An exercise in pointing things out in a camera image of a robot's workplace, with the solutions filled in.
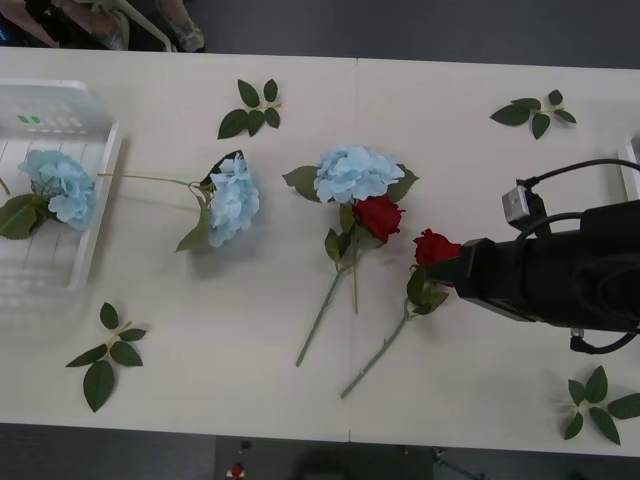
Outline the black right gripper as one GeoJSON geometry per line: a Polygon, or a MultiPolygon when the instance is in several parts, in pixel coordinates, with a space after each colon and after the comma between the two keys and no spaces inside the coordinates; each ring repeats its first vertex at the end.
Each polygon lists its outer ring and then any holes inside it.
{"type": "Polygon", "coordinates": [[[509,243],[467,242],[460,255],[429,266],[429,280],[454,288],[472,304],[518,322],[532,322],[521,289],[521,270],[509,243]]]}

